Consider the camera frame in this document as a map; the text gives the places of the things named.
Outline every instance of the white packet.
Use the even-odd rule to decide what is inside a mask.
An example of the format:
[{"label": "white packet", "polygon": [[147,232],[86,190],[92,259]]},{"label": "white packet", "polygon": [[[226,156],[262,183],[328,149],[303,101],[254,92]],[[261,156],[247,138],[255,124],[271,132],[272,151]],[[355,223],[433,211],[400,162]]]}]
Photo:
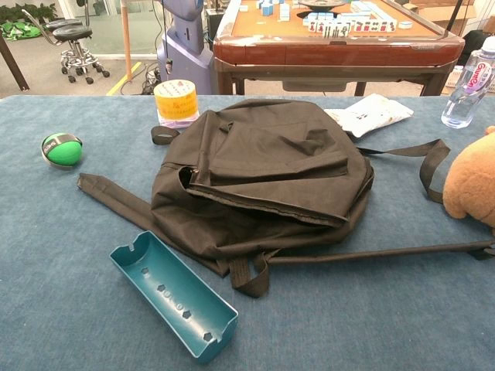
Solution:
[{"label": "white packet", "polygon": [[360,138],[368,131],[388,126],[413,115],[414,111],[379,94],[371,94],[345,110],[324,110],[344,131]]}]

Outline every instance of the yellow floor line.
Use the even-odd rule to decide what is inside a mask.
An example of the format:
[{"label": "yellow floor line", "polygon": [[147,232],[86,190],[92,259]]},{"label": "yellow floor line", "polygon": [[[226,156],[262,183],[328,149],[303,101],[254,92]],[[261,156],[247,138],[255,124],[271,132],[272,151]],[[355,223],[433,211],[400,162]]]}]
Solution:
[{"label": "yellow floor line", "polygon": [[[139,66],[141,66],[141,62],[137,62],[134,66],[132,66],[132,68],[131,68],[131,72],[132,72],[132,73],[134,73],[134,71],[136,71],[136,70],[138,69],[138,67],[139,67]],[[109,95],[114,95],[114,94],[115,94],[115,92],[118,90],[118,88],[119,88],[119,87],[121,87],[121,86],[125,83],[125,81],[127,81],[127,75],[124,75],[124,76],[123,76],[123,77],[122,77],[122,78],[118,81],[118,83],[116,83],[116,84],[115,84],[115,86],[114,86],[114,87],[112,87],[112,88],[108,91],[107,95],[108,95],[108,96],[109,96]]]}]

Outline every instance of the tape roll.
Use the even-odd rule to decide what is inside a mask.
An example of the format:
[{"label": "tape roll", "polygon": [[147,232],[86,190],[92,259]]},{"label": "tape roll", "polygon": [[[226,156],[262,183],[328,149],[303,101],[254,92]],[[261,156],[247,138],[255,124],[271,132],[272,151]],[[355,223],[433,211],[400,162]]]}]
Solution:
[{"label": "tape roll", "polygon": [[196,86],[188,80],[169,80],[155,87],[156,107],[167,120],[181,120],[198,111]]}]

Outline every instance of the brown teddy bear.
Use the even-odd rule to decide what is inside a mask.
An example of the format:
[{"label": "brown teddy bear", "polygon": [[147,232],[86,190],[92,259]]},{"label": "brown teddy bear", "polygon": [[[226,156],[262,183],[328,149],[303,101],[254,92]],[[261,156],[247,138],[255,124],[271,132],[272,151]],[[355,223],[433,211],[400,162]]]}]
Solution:
[{"label": "brown teddy bear", "polygon": [[495,234],[495,126],[468,145],[450,167],[443,205],[453,218],[466,214],[491,226]]}]

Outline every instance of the black backpack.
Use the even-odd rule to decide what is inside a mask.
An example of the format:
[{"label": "black backpack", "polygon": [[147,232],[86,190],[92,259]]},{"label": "black backpack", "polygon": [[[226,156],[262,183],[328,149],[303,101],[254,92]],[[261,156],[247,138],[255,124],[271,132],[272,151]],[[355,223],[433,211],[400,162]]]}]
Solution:
[{"label": "black backpack", "polygon": [[155,143],[173,142],[151,205],[101,176],[81,174],[79,187],[218,274],[230,272],[233,287],[250,296],[268,290],[271,263],[490,249],[463,243],[311,254],[314,246],[342,241],[363,214],[374,180],[364,155],[425,156],[420,179],[441,203],[442,194],[430,189],[449,153],[441,140],[387,152],[357,148],[321,108],[291,100],[245,100],[203,113],[175,139],[178,133],[164,127],[152,134]]}]

